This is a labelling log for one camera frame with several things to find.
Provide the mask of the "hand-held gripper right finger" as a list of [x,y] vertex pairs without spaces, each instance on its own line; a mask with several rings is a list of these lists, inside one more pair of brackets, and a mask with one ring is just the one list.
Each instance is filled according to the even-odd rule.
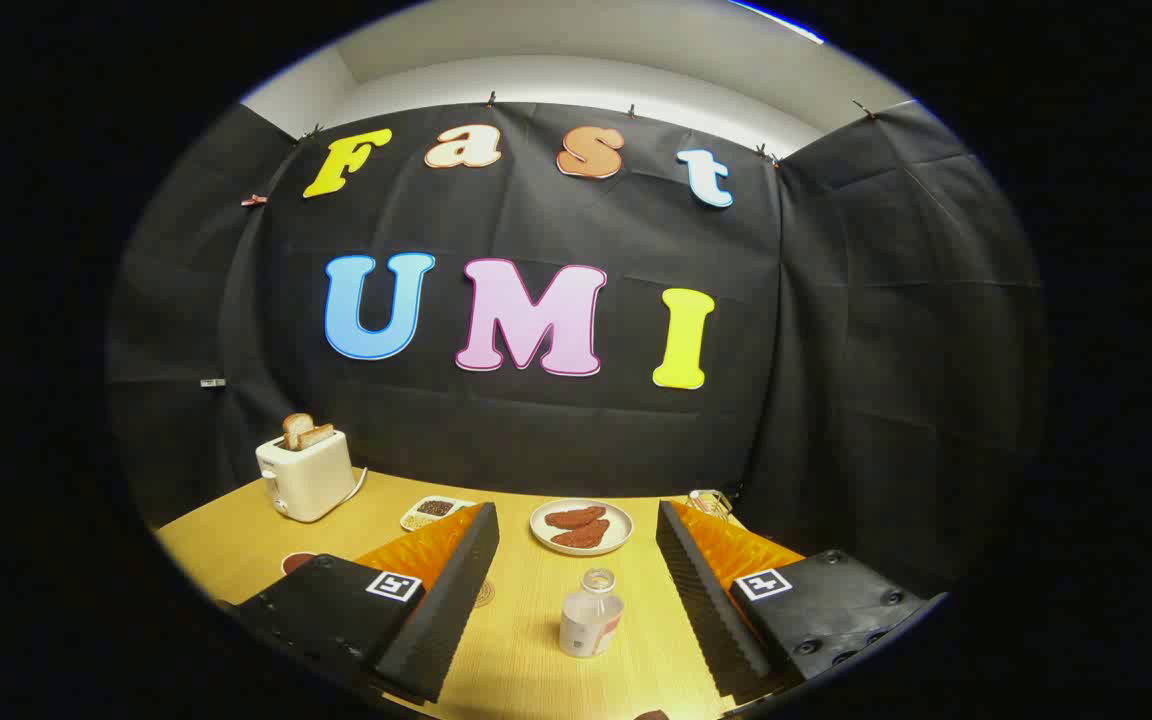
[[655,541],[717,689],[740,706],[838,682],[937,611],[852,553],[799,556],[672,500]]

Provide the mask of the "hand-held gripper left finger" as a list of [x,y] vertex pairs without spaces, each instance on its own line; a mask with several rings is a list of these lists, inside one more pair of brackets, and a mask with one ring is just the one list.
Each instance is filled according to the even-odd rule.
[[319,553],[223,609],[335,682],[438,702],[499,537],[495,505],[475,503],[355,560]]

